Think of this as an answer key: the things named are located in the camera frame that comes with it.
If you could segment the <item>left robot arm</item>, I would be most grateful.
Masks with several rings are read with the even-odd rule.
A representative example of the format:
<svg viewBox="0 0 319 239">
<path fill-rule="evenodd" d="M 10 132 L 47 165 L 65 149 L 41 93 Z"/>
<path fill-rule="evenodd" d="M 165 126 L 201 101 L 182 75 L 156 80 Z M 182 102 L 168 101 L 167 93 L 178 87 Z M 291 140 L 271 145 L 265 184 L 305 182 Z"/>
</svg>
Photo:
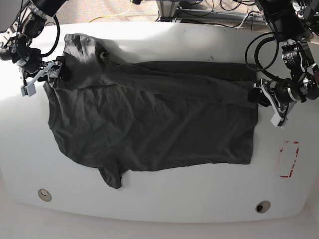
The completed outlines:
<svg viewBox="0 0 319 239">
<path fill-rule="evenodd" d="M 256 5 L 271 32 L 258 38 L 254 52 L 256 72 L 268 77 L 255 83 L 249 100 L 272 106 L 274 126 L 283 126 L 296 102 L 315 100 L 319 96 L 319 66 L 315 62 L 308 40 L 319 33 L 319 2 L 317 0 L 258 0 Z M 281 54 L 290 71 L 289 78 L 280 78 L 268 72 L 259 61 L 262 46 L 275 41 L 275 53 Z"/>
</svg>

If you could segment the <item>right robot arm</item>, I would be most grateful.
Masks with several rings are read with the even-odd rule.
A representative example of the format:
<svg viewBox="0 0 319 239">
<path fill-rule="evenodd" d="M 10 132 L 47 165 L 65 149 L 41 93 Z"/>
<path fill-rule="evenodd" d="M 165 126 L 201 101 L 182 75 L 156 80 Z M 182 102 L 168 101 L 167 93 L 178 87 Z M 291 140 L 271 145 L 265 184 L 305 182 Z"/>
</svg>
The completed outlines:
<svg viewBox="0 0 319 239">
<path fill-rule="evenodd" d="M 43 58 L 50 56 L 58 45 L 61 30 L 56 14 L 66 3 L 66 0 L 22 2 L 16 19 L 0 40 L 0 59 L 11 60 L 19 67 L 24 88 L 30 85 L 27 78 L 45 81 L 49 71 L 56 71 L 59 66 L 59 62 L 44 62 Z M 52 48 L 42 53 L 40 49 L 31 48 L 30 45 L 43 32 L 48 17 L 53 19 L 57 34 Z"/>
</svg>

